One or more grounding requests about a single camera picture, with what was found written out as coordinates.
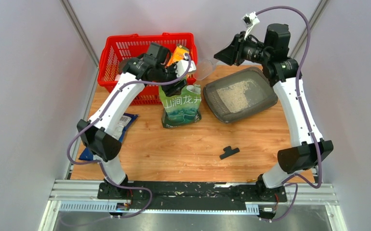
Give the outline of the green cat litter bag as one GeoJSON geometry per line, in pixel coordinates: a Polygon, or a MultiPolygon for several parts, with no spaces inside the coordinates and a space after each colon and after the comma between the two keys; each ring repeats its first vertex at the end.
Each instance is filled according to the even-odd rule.
{"type": "Polygon", "coordinates": [[[166,96],[159,86],[159,98],[164,107],[161,118],[164,128],[176,128],[202,119],[199,110],[202,102],[200,85],[187,85],[179,95],[171,97],[166,96]]]}

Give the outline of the clear plastic scoop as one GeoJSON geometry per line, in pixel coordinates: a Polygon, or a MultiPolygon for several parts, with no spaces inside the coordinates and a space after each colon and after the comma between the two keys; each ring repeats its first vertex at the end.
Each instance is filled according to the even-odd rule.
{"type": "Polygon", "coordinates": [[[197,81],[205,79],[216,69],[217,63],[218,60],[214,58],[199,61],[196,65],[196,71],[193,74],[194,78],[197,81]]]}

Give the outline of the black bag clip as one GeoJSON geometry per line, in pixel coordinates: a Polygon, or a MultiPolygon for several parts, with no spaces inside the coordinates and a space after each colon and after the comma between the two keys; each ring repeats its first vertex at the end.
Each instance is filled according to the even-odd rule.
{"type": "Polygon", "coordinates": [[[219,155],[219,158],[221,160],[225,159],[225,158],[228,158],[238,152],[240,152],[240,149],[237,147],[237,148],[232,148],[231,146],[227,146],[223,149],[224,153],[219,155]]]}

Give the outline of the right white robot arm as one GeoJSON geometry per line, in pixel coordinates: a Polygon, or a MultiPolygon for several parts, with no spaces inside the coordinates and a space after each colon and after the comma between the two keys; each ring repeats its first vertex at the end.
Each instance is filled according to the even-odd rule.
{"type": "Polygon", "coordinates": [[[278,151],[277,164],[258,177],[261,185],[257,186],[256,195],[264,202],[275,196],[275,188],[301,177],[302,171],[317,167],[321,175],[322,161],[333,151],[332,141],[323,138],[310,112],[300,63],[288,56],[290,38],[287,24],[270,24],[263,42],[242,31],[213,56],[227,65],[239,66],[244,61],[260,64],[282,105],[291,147],[278,151]]]}

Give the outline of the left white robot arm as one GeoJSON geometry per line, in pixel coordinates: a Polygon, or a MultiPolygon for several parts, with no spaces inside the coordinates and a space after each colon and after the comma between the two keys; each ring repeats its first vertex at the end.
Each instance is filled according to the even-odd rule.
{"type": "Polygon", "coordinates": [[[77,123],[78,136],[85,147],[97,156],[110,193],[116,199],[124,199],[129,187],[123,183],[127,175],[119,159],[121,142],[113,136],[118,122],[132,101],[147,85],[161,86],[168,97],[178,95],[187,85],[186,76],[195,70],[190,54],[167,65],[170,51],[157,43],[151,43],[146,53],[125,60],[119,80],[102,106],[89,120],[77,123]]]}

